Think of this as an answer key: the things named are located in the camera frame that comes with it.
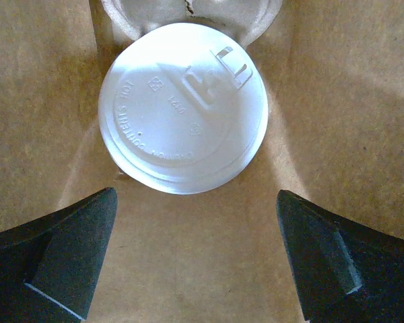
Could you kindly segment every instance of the brown cardboard surface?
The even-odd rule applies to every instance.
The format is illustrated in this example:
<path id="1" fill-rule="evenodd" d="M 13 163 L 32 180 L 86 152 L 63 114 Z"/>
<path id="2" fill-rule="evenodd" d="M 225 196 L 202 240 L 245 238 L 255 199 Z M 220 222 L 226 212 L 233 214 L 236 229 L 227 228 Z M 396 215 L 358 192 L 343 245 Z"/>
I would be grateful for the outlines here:
<path id="1" fill-rule="evenodd" d="M 280 188 L 404 238 L 404 1 L 285 0 L 248 47 L 264 143 L 193 196 L 117 176 L 96 122 L 117 42 L 99 1 L 0 1 L 0 231 L 118 190 L 88 322 L 302 322 Z"/>

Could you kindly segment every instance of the black plastic piece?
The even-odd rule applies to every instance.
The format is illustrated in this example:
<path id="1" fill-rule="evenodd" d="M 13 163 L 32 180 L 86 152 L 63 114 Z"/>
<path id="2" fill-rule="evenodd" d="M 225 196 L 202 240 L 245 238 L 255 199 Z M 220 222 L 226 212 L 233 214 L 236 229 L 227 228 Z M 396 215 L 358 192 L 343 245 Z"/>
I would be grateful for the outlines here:
<path id="1" fill-rule="evenodd" d="M 404 322 L 404 240 L 285 190 L 277 216 L 306 320 Z"/>
<path id="2" fill-rule="evenodd" d="M 80 322 L 116 215 L 116 193 L 88 198 L 0 233 L 0 322 Z"/>

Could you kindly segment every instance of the white plastic lid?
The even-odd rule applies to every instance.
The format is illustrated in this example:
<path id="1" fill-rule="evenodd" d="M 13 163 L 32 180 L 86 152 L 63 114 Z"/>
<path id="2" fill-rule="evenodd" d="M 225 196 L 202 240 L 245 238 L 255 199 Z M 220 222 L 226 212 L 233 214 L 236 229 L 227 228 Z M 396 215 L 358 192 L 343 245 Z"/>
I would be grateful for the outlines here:
<path id="1" fill-rule="evenodd" d="M 235 41 L 196 24 L 150 32 L 122 52 L 99 98 L 116 164 L 163 192 L 193 194 L 237 176 L 267 128 L 265 87 Z"/>

